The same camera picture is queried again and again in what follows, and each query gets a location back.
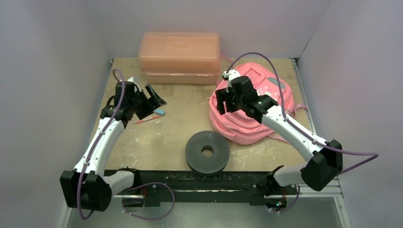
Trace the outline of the red pen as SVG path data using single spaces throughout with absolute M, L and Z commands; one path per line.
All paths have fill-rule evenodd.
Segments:
M 142 120 L 136 121 L 134 124 L 145 123 L 145 122 L 148 122 L 148 121 L 151 121 L 151 120 L 159 119 L 159 118 L 161 118 L 161 117 L 163 117 L 163 116 L 157 115 L 157 116 L 149 117 L 149 118 L 146 118 L 146 119 L 142 119 Z

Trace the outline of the pink student backpack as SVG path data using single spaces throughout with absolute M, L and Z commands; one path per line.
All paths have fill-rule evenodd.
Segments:
M 223 80 L 209 99 L 209 118 L 214 129 L 234 143 L 249 145 L 265 137 L 283 140 L 262 124 L 274 108 L 276 120 L 293 117 L 296 104 L 291 87 L 257 63 L 248 62 L 223 72 Z

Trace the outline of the blue highlighter marker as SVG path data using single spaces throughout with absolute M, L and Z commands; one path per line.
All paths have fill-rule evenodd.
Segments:
M 160 116 L 164 116 L 165 115 L 165 111 L 161 110 L 161 109 L 156 109 L 154 110 L 154 113 Z

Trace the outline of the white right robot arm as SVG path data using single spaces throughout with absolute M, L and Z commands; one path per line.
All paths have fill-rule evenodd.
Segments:
M 343 169 L 342 155 L 335 152 L 341 144 L 315 135 L 283 111 L 269 95 L 259 95 L 249 77 L 224 74 L 227 87 L 217 89 L 217 110 L 220 114 L 241 110 L 247 117 L 273 130 L 292 145 L 307 162 L 305 166 L 279 166 L 267 175 L 266 195 L 279 193 L 286 186 L 305 184 L 321 191 Z

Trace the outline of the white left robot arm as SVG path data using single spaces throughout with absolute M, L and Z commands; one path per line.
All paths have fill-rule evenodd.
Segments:
M 142 187 L 139 170 L 120 168 L 110 176 L 105 175 L 110 154 L 133 116 L 140 120 L 152 115 L 166 102 L 150 84 L 144 91 L 135 82 L 118 82 L 115 95 L 101 110 L 96 135 L 85 154 L 70 171 L 63 171 L 60 184 L 69 208 L 105 211 L 113 196 L 126 190 L 137 194 Z

